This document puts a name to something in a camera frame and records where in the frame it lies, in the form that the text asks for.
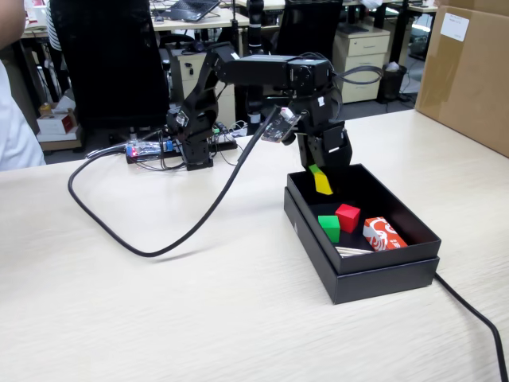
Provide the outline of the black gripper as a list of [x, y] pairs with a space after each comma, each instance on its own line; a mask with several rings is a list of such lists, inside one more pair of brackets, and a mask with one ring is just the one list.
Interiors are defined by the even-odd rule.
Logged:
[[337, 170], [350, 165], [352, 145], [338, 110], [332, 93], [293, 99], [292, 111], [300, 119], [292, 132], [299, 134], [298, 147], [305, 171], [309, 172], [313, 165], [319, 170]]

